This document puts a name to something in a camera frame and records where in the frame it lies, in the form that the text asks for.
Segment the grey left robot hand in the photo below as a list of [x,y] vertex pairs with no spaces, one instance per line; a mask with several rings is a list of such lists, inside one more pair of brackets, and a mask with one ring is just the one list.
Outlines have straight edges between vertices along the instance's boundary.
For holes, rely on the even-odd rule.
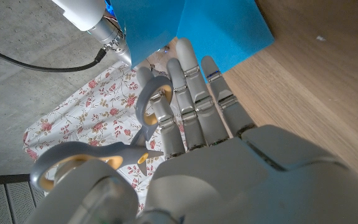
[[358,175],[282,128],[257,126],[210,56],[181,38],[167,76],[141,67],[130,144],[58,144],[29,223],[358,223]]

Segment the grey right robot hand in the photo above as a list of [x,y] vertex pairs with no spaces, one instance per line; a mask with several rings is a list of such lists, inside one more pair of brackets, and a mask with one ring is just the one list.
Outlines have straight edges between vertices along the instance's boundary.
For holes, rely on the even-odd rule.
[[119,61],[132,65],[131,53],[122,30],[108,18],[102,17],[100,21],[88,30],[104,49],[112,51]]

